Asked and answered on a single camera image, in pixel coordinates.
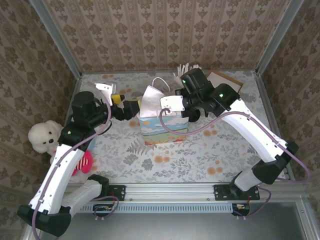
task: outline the white handle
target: white handle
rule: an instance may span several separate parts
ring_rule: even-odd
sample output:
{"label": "white handle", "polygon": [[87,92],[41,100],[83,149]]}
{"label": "white handle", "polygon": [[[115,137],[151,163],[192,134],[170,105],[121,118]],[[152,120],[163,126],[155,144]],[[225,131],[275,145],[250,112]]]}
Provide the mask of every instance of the white handle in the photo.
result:
{"label": "white handle", "polygon": [[154,83],[155,83],[155,80],[156,79],[161,79],[162,80],[162,82],[164,82],[164,84],[168,87],[168,89],[169,89],[169,92],[171,91],[171,89],[170,89],[170,87],[169,87],[169,85],[168,85],[168,83],[165,81],[165,80],[163,80],[161,77],[159,77],[159,76],[157,76],[157,77],[155,77],[153,80],[152,80],[152,87],[154,86]]}

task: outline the white paper bag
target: white paper bag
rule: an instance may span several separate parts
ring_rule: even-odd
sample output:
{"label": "white paper bag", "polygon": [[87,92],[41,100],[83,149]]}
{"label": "white paper bag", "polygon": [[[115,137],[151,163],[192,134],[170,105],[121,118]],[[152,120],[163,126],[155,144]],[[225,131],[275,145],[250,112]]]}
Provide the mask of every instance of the white paper bag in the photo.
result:
{"label": "white paper bag", "polygon": [[169,92],[171,91],[169,85],[161,77],[156,77],[155,79],[153,79],[152,85],[149,85],[146,88],[142,96],[139,118],[157,117],[159,112],[161,111],[160,99],[165,97],[166,95],[160,90],[153,87],[156,79],[161,79],[168,87]]}

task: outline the metal base plate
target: metal base plate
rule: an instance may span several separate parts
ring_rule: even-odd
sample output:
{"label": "metal base plate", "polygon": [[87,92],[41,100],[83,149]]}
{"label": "metal base plate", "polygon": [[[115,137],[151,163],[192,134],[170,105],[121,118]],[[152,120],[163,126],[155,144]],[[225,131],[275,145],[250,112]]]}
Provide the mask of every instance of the metal base plate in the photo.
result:
{"label": "metal base plate", "polygon": [[247,201],[249,198],[250,200],[260,200],[259,191],[256,186],[245,192],[239,191],[236,196],[230,192],[229,184],[217,184],[213,186],[213,189],[216,201]]}

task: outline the cardboard box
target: cardboard box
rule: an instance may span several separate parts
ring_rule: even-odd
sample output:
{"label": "cardboard box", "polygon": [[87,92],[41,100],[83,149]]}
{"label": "cardboard box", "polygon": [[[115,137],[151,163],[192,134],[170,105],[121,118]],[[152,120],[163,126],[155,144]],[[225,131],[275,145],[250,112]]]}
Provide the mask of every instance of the cardboard box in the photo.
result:
{"label": "cardboard box", "polygon": [[244,85],[242,82],[235,80],[232,77],[229,77],[219,71],[212,70],[207,79],[212,83],[216,88],[220,84],[230,85],[237,93],[240,91],[241,87]]}
{"label": "cardboard box", "polygon": [[[181,113],[174,116],[164,116],[164,124],[170,129],[186,133],[188,131],[188,117],[181,117]],[[186,136],[179,136],[165,130],[160,122],[159,117],[143,117],[139,118],[142,136],[145,145],[165,144],[182,142],[186,140]]]}

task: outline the white teddy bear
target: white teddy bear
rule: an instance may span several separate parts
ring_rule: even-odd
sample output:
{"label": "white teddy bear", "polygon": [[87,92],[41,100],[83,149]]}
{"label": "white teddy bear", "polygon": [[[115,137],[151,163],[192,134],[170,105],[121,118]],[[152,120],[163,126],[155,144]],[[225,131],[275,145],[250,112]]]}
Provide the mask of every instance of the white teddy bear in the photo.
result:
{"label": "white teddy bear", "polygon": [[51,156],[54,156],[62,129],[61,124],[55,121],[41,122],[30,129],[28,139],[33,149],[38,153],[47,152]]}

